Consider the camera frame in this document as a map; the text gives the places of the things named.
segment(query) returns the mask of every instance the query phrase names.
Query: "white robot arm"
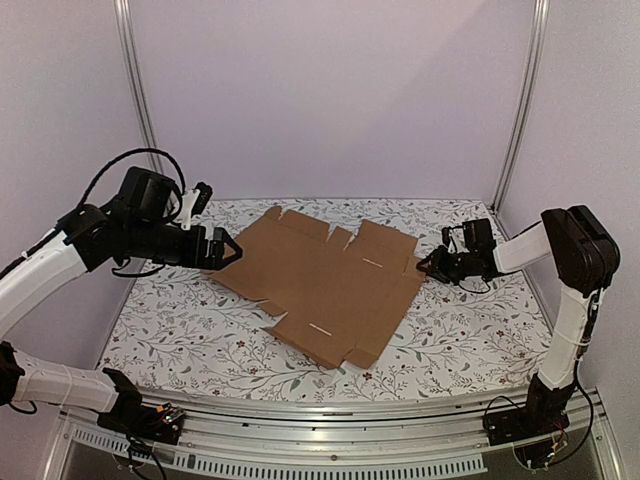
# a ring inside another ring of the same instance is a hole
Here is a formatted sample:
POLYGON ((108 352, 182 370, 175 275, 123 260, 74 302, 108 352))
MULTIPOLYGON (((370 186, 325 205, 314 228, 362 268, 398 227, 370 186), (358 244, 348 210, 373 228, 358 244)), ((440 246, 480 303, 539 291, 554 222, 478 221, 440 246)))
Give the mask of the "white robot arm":
POLYGON ((620 265, 616 243, 585 206, 553 209, 512 240, 496 245, 488 219, 442 231, 443 245, 418 269, 458 285, 468 276, 485 281, 516 272, 549 255, 558 270, 561 302, 544 362, 529 385, 524 409, 486 415, 492 444, 513 442, 568 426, 564 413, 577 382, 578 361, 587 350, 605 290, 620 265), (467 251, 450 251, 453 229, 463 230, 467 251))
MULTIPOLYGON (((117 157, 96 176, 92 186, 53 230, 0 272, 0 341, 45 298, 107 260, 113 259, 121 267, 131 258, 144 258, 161 266, 219 270, 242 256, 224 229, 215 228, 213 239, 207 240, 204 227, 191 226, 191 217, 202 212, 212 190, 200 183, 186 192, 177 163, 161 150, 136 149, 117 157), (145 152, 169 158, 178 169, 182 188, 164 175, 132 167, 109 203, 100 208, 86 203, 104 171, 130 155, 145 152), (172 207, 172 196, 177 206, 172 207), (227 247, 233 251, 231 255, 225 255, 227 247)), ((132 276, 118 269, 114 274, 132 276)), ((179 437, 180 428, 162 428, 167 422, 158 422, 155 409, 141 405, 140 393, 121 372, 81 370, 39 360, 2 341, 0 405, 24 401, 92 409, 101 413, 100 425, 123 433, 147 434, 153 440, 175 443, 179 437), (140 423, 145 415, 151 415, 158 428, 146 429, 140 423)), ((158 412, 173 414, 163 419, 176 420, 176 412, 166 406, 158 412)))

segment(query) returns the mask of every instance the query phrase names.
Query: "light purple wall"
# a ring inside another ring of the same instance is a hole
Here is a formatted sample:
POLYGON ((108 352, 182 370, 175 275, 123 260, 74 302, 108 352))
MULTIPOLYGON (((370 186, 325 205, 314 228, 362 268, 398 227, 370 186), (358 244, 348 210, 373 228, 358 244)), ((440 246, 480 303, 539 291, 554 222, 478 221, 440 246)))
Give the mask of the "light purple wall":
POLYGON ((218 198, 489 200, 534 3, 131 7, 158 139, 218 198))
MULTIPOLYGON (((97 170, 141 143, 113 2, 0 2, 0 266, 79 200, 97 170)), ((109 175, 94 198, 118 187, 109 175)), ((67 285, 8 335, 40 358, 93 368, 127 281, 103 268, 67 285)), ((36 478, 55 409, 0 408, 0 477, 36 478)))
MULTIPOLYGON (((630 475, 640 471, 640 3, 552 2, 531 116, 503 219, 511 233, 549 207, 586 204, 622 266, 583 368, 597 385, 630 475)), ((555 311, 551 261, 532 271, 555 311)))

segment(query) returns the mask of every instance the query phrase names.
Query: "table surface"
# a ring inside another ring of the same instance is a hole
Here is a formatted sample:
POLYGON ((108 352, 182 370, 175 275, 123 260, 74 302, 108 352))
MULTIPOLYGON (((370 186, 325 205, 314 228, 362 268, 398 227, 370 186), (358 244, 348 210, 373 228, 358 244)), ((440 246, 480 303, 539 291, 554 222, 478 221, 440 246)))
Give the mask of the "table surface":
MULTIPOLYGON (((198 223, 237 235, 273 205, 354 233, 362 219, 398 228, 419 238, 418 256, 440 244, 442 227, 489 216, 483 203, 463 200, 235 200, 210 203, 198 223)), ((550 333, 522 274, 490 283, 488 293, 476 294, 425 282, 370 370, 346 362, 326 370, 266 333, 276 320, 255 303, 199 271, 165 268, 136 281, 100 363, 146 388, 296 402, 408 400, 522 386, 539 368, 550 333)), ((465 286, 486 290, 481 282, 465 286)))

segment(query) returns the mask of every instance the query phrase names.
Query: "unfolded cardboard box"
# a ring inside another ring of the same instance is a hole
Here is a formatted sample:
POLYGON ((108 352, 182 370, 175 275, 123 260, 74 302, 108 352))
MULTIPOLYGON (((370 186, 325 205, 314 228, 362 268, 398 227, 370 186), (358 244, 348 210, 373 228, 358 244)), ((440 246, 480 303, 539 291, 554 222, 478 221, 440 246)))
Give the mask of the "unfolded cardboard box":
POLYGON ((369 368, 418 293, 417 239, 364 220, 352 233, 281 207, 235 240, 241 260, 211 274, 216 282, 286 315, 268 331, 326 368, 347 360, 369 368))

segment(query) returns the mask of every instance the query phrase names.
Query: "wire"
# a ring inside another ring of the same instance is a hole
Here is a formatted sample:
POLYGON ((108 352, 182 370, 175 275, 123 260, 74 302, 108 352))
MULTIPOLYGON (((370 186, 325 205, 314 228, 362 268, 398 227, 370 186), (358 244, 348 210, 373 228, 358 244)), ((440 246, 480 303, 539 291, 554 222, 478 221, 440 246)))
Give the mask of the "wire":
POLYGON ((31 400, 29 400, 29 403, 31 404, 31 408, 33 410, 23 410, 19 407, 16 407, 13 403, 9 403, 9 407, 11 407, 11 410, 21 413, 23 415, 35 415, 36 413, 38 413, 38 406, 33 403, 31 400))
POLYGON ((516 407, 518 410, 521 410, 522 407, 520 407, 516 402, 514 402, 513 400, 511 400, 509 397, 506 397, 504 395, 498 395, 497 397, 495 397, 493 400, 491 400, 489 402, 489 404, 487 405, 487 408, 485 408, 484 410, 484 414, 482 415, 483 417, 487 416, 487 413, 489 413, 489 409, 491 408, 491 405, 493 405, 493 402, 495 402, 496 400, 506 400, 507 402, 509 402, 511 405, 513 405, 514 407, 516 407))
POLYGON ((567 438, 567 445, 568 445, 569 442, 571 441, 571 437, 569 437, 569 432, 567 432, 565 429, 562 429, 562 433, 564 433, 564 436, 567 438))
POLYGON ((127 258, 127 260, 125 261, 124 265, 122 265, 119 268, 112 268, 111 269, 111 273, 113 273, 114 276, 116 277, 120 277, 120 278, 144 278, 144 277, 150 277, 152 275, 155 275, 156 273, 158 273, 160 270, 162 270, 164 267, 166 267, 166 265, 160 265, 159 267, 156 267, 152 270, 149 270, 147 272, 139 272, 139 273, 122 273, 122 270, 124 270, 125 268, 127 268, 129 266, 129 264, 131 263, 131 259, 127 258))
POLYGON ((42 240, 40 240, 33 247, 31 247, 29 250, 27 250, 25 252, 26 256, 22 255, 22 256, 16 258, 9 265, 7 265, 5 268, 3 268, 2 271, 0 272, 0 280, 2 280, 4 277, 9 275, 9 273, 12 270, 14 270, 16 267, 18 267, 22 262, 26 261, 27 258, 32 256, 34 253, 36 253, 38 250, 40 250, 42 247, 44 247, 47 243, 49 243, 51 240, 53 240, 60 233, 60 231, 61 231, 60 228, 58 228, 58 227, 54 228, 42 240))
POLYGON ((153 453, 153 449, 149 447, 149 445, 147 445, 141 438, 136 437, 135 435, 127 434, 126 437, 129 441, 129 448, 127 449, 127 453, 129 455, 129 468, 131 469, 131 471, 135 473, 138 478, 142 478, 143 480, 151 480, 151 478, 141 474, 138 471, 139 467, 133 466, 133 453, 135 452, 140 455, 147 455, 151 457, 153 463, 155 463, 156 467, 158 467, 158 471, 162 476, 162 480, 167 480, 167 472, 165 472, 164 467, 158 460, 156 454, 153 453))
POLYGON ((467 288, 464 288, 462 285, 458 284, 458 287, 460 287, 462 290, 464 290, 465 292, 468 293, 473 293, 475 295, 484 295, 485 293, 489 293, 491 291, 491 285, 489 285, 489 283, 487 283, 486 280, 484 280, 485 285, 487 286, 486 290, 483 291, 476 291, 476 290, 469 290, 467 288))
POLYGON ((139 153, 155 153, 156 155, 160 155, 165 157, 167 160, 169 160, 169 162, 171 162, 171 164, 173 165, 173 167, 176 169, 176 172, 178 173, 178 177, 180 179, 180 187, 181 187, 181 193, 184 194, 185 189, 186 189, 186 182, 184 181, 184 175, 182 174, 182 169, 180 168, 180 165, 178 165, 178 162, 176 161, 175 158, 173 158, 170 154, 168 154, 167 152, 163 151, 163 150, 158 150, 157 148, 134 148, 133 150, 129 150, 127 152, 124 152, 120 155, 118 155, 116 158, 114 158, 113 160, 107 162, 107 164, 102 167, 100 169, 100 171, 98 171, 98 173, 96 174, 95 177, 93 177, 93 179, 91 180, 91 182, 89 182, 89 186, 87 187, 87 189, 84 191, 84 193, 82 194, 82 198, 80 198, 80 201, 78 202, 78 205, 76 208, 80 209, 82 208, 82 206, 86 203, 87 199, 89 198, 89 194, 91 193, 91 191, 94 189, 94 187, 96 186, 96 184, 98 183, 98 180, 100 180, 100 178, 102 177, 102 175, 104 175, 106 173, 107 170, 109 170, 111 167, 113 167, 116 163, 121 162, 122 160, 124 160, 127 157, 131 157, 133 155, 137 155, 139 153))
POLYGON ((582 394, 582 396, 585 398, 585 400, 589 404, 589 426, 587 427, 587 431, 585 432, 584 436, 582 437, 582 440, 580 440, 580 443, 578 444, 578 446, 576 448, 574 448, 571 451, 571 453, 569 453, 566 456, 562 457, 560 460, 550 463, 549 466, 559 465, 562 462, 566 462, 567 460, 569 460, 571 457, 573 457, 578 452, 578 450, 580 450, 582 448, 582 446, 587 442, 587 439, 591 435, 591 429, 593 428, 593 420, 595 418, 595 407, 593 406, 593 401, 591 400, 591 398, 589 398, 589 395, 587 394, 587 392, 585 392, 584 388, 582 387, 582 384, 580 383, 580 380, 578 379, 578 365, 579 364, 580 364, 580 360, 576 360, 576 365, 575 365, 575 367, 573 369, 573 377, 576 379, 576 386, 578 387, 578 390, 580 390, 580 393, 582 394))
POLYGON ((558 445, 560 445, 560 441, 566 436, 567 437, 567 441, 569 436, 567 435, 567 432, 565 432, 564 427, 562 425, 560 425, 560 423, 558 422, 553 422, 553 425, 560 431, 560 436, 558 437, 558 439, 556 440, 555 438, 553 438, 553 434, 551 435, 551 439, 553 440, 554 443, 554 452, 556 451, 556 448, 558 445))

